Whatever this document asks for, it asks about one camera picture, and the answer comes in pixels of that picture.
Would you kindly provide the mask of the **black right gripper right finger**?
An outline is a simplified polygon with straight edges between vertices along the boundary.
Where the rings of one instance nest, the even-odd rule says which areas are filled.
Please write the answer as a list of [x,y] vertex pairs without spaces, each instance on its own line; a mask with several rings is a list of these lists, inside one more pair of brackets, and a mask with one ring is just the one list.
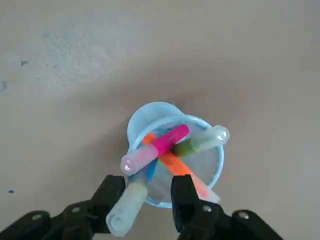
[[219,204],[201,200],[189,174],[173,177],[170,194],[179,240],[282,239],[253,211],[241,209],[228,216]]

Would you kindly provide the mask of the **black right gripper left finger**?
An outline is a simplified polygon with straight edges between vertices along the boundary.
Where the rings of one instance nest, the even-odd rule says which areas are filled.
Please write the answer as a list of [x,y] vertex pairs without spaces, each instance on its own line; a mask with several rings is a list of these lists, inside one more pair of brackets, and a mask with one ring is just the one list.
[[107,175],[93,196],[68,205],[51,216],[44,210],[30,211],[0,232],[2,240],[91,240],[110,234],[106,217],[126,187],[123,176]]

